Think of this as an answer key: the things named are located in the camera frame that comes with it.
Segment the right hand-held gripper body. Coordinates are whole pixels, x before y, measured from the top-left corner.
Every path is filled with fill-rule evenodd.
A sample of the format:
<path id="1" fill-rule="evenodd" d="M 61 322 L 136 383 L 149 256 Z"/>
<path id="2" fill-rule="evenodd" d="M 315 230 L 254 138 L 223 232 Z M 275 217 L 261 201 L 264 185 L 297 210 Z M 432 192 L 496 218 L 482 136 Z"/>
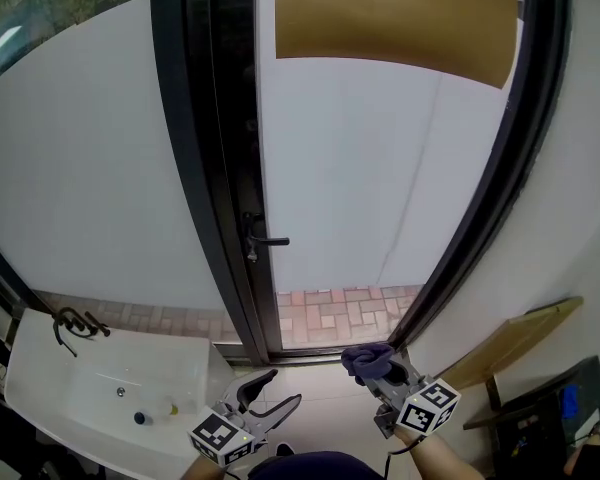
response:
<path id="1" fill-rule="evenodd" d="M 374 422 L 385 438 L 395 428 L 410 430 L 419 436 L 436 432 L 452 416 L 461 394 L 442 379 L 425 376 L 420 384 L 393 384 L 386 378 Z"/>

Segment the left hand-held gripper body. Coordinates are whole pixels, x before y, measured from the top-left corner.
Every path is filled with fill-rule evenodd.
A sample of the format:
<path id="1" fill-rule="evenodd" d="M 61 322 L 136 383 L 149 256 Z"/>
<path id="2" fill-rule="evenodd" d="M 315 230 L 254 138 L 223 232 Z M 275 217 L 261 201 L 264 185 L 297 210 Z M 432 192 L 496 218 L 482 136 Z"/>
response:
<path id="1" fill-rule="evenodd" d="M 254 454 L 270 428 L 270 417 L 233 396 L 204 406 L 188 430 L 192 446 L 201 457 L 228 467 Z"/>

